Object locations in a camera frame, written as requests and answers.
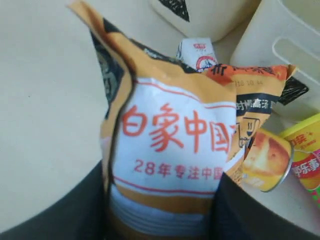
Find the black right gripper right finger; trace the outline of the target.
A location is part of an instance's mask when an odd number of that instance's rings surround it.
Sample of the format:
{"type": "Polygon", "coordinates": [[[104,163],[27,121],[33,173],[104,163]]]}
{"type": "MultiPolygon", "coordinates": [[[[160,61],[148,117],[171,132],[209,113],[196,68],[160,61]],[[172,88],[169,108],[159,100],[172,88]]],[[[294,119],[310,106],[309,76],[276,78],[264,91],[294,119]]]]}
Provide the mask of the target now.
{"type": "Polygon", "coordinates": [[[213,240],[318,240],[256,201],[223,174],[212,204],[213,240]]]}

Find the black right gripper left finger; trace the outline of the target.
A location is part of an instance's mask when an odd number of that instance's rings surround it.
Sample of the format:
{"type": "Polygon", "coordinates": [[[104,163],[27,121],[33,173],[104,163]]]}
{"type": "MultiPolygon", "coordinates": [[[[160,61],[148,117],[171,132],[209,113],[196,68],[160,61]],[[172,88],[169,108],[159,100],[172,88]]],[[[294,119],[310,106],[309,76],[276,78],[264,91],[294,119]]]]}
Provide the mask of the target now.
{"type": "Polygon", "coordinates": [[[103,240],[102,163],[44,211],[0,234],[2,240],[103,240]]]}

